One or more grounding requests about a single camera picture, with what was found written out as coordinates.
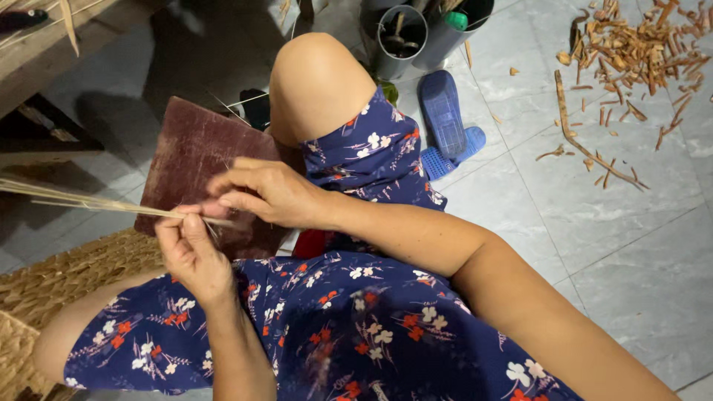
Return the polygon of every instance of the green bottle cap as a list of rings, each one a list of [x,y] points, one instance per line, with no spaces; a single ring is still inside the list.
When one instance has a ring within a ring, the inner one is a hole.
[[[465,31],[468,26],[468,16],[457,11],[450,11],[446,14],[446,24],[457,31]]]

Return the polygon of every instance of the woman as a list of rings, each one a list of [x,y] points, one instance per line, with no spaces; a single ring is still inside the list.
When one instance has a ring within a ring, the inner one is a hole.
[[[284,46],[270,100],[272,135],[303,150],[307,179],[238,158],[212,200],[157,224],[170,275],[102,288],[44,330],[49,377],[212,385],[216,400],[677,399],[505,241],[442,212],[416,123],[331,36]],[[198,217],[230,208],[325,230],[323,254],[231,266]]]

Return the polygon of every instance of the woman's left hand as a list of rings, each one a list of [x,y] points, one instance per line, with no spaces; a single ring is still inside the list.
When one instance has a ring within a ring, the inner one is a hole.
[[[155,226],[168,272],[195,296],[204,310],[234,302],[230,263],[208,237],[205,223],[198,215],[201,206],[182,205],[173,211],[188,216],[162,218]]]

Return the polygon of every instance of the wooden table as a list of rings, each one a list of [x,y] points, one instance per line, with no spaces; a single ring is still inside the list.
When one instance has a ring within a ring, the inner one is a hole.
[[[96,1],[69,0],[69,3],[73,11],[78,11]],[[17,38],[36,33],[0,49],[0,118],[82,58],[126,32],[129,26],[148,19],[164,3],[163,0],[103,0],[76,14],[73,21],[79,40],[79,58],[67,38],[63,22],[42,29],[50,22],[46,21],[21,32]],[[50,11],[49,18],[62,18],[59,6]]]

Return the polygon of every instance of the woman's right hand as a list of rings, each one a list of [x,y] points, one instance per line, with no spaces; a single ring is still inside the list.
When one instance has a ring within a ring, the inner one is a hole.
[[[230,170],[210,180],[207,190],[216,197],[203,203],[207,214],[222,217],[229,208],[246,210],[283,227],[330,229],[337,209],[334,192],[310,183],[280,161],[236,158]]]

